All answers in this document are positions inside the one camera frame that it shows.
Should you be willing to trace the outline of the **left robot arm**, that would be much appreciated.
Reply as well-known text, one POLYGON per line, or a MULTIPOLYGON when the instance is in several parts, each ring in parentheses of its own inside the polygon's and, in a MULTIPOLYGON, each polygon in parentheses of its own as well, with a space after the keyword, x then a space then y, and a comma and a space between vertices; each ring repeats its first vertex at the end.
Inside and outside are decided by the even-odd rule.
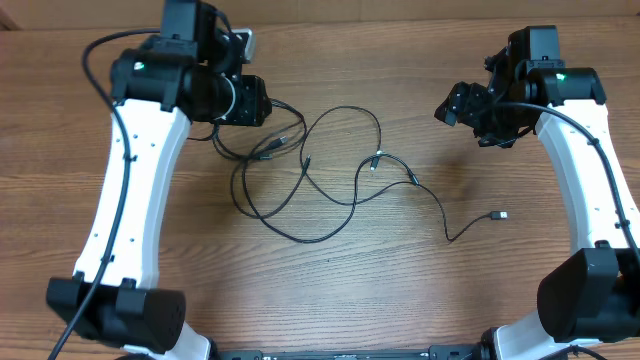
POLYGON ((134 358, 214 359, 214 342, 186 322, 184 294, 158 286, 171 178, 194 123, 258 127, 272 105, 264 81, 242 71, 253 33, 214 6, 167 0, 160 27, 142 35, 100 91, 113 127, 95 219, 72 275, 52 278, 46 301, 67 334, 134 358))

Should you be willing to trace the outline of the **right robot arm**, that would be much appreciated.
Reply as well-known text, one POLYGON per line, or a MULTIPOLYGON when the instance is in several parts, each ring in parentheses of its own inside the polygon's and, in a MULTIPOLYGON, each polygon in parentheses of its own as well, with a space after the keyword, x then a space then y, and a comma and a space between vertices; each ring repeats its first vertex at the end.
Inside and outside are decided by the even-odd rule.
POLYGON ((487 85, 460 82, 436 109, 469 126, 482 147, 526 134, 543 144, 569 223, 570 256, 539 284, 535 310, 486 331, 479 343, 432 346, 431 358, 565 359, 639 334, 639 210, 609 133, 597 72, 570 68, 555 26, 512 33, 484 61, 487 85))

